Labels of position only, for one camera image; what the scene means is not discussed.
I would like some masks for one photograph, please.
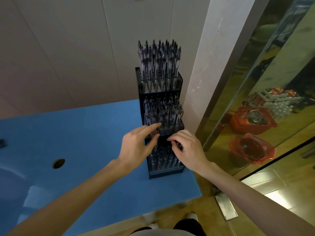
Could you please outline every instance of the person's left hand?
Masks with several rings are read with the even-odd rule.
[[[161,126],[161,123],[155,123],[151,126],[141,126],[124,135],[117,160],[124,167],[126,174],[140,166],[144,159],[151,153],[160,134],[155,134],[145,146],[143,145],[143,141],[147,135],[154,132],[159,126]]]

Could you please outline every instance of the blue table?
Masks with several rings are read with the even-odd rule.
[[[0,235],[106,166],[142,125],[139,100],[0,120]],[[53,169],[56,159],[65,164]],[[149,180],[146,161],[71,226],[78,235],[201,196],[193,173]]]

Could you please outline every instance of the translucent red container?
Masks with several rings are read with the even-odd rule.
[[[266,125],[255,125],[248,122],[248,118],[245,116],[254,109],[258,109],[259,112],[264,116],[267,121]],[[235,134],[261,134],[267,131],[271,127],[277,127],[278,124],[270,115],[267,108],[249,108],[249,107],[239,107],[231,118],[230,126]]]
[[[235,160],[245,160],[254,165],[261,164],[276,155],[273,145],[250,133],[233,138],[229,142],[229,150]]]

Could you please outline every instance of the shoe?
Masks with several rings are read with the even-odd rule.
[[[195,214],[195,212],[192,212],[192,211],[187,215],[186,218],[187,219],[195,219],[195,220],[197,220],[197,222],[199,222],[197,215]]]
[[[158,227],[158,224],[157,224],[157,223],[150,224],[150,225],[149,225],[149,227],[150,227],[151,229],[159,229],[159,227]]]

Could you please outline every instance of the person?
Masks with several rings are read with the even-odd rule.
[[[65,233],[106,189],[145,160],[157,143],[159,134],[153,134],[152,140],[146,146],[143,145],[144,138],[160,125],[160,123],[155,123],[151,126],[138,127],[124,135],[117,159],[112,160],[94,176],[35,212],[11,230],[7,236],[56,236]],[[214,162],[209,162],[201,143],[189,131],[179,131],[170,136],[168,141],[171,141],[172,150],[187,168],[222,190],[266,235],[315,235],[315,228],[311,224],[233,178]],[[175,141],[183,146],[182,151]],[[140,229],[131,235],[206,235],[194,213],[190,214],[188,220],[193,222],[190,226],[182,223],[183,225],[175,229]]]

